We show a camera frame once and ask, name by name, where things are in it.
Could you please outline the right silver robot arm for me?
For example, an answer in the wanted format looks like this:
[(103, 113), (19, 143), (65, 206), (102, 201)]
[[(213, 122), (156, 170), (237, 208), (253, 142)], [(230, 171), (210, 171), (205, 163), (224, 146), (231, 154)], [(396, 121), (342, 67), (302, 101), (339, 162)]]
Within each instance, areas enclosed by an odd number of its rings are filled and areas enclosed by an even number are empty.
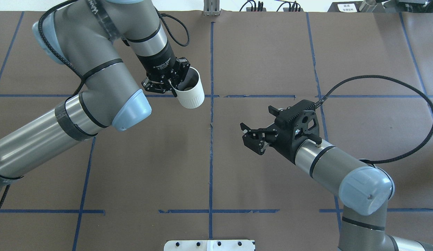
[(433, 251), (433, 244), (386, 233), (388, 201), (395, 192), (392, 178), (323, 140), (312, 102), (268, 109), (275, 116), (268, 127), (240, 124), (244, 145), (259, 155), (268, 146), (274, 148), (338, 197), (344, 205), (339, 251)]

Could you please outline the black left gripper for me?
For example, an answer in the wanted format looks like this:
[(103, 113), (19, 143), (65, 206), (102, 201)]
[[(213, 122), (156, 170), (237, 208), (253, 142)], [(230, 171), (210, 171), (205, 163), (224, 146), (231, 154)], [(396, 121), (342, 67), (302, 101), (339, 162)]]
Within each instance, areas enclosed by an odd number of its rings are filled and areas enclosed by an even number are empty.
[(142, 87), (146, 92), (172, 92), (174, 97), (178, 97), (177, 92), (186, 89), (185, 80), (191, 64), (187, 58), (176, 58), (171, 47), (165, 47), (151, 56), (138, 55), (138, 59), (147, 75), (142, 81)]

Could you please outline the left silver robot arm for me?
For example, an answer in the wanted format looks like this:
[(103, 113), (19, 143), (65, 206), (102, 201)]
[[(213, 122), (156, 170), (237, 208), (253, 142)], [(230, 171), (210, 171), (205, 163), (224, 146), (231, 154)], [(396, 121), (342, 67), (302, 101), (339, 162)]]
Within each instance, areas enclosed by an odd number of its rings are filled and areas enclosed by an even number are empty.
[(190, 63), (151, 0), (67, 0), (33, 25), (42, 49), (79, 79), (55, 108), (0, 139), (0, 192), (107, 127), (124, 131), (151, 114), (144, 91), (177, 97)]

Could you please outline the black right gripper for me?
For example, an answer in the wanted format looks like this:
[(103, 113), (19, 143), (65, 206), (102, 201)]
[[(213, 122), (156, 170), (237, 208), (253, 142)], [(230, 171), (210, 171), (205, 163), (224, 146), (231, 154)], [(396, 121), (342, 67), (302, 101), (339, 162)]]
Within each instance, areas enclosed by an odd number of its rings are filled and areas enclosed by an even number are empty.
[[(284, 121), (286, 109), (268, 106), (270, 114), (275, 116), (275, 121)], [(263, 155), (265, 149), (270, 146), (280, 155), (296, 164), (296, 155), (300, 147), (300, 140), (294, 139), (294, 133), (290, 130), (282, 130), (274, 123), (266, 128), (251, 129), (244, 123), (240, 124), (243, 131), (243, 144), (258, 155)]]

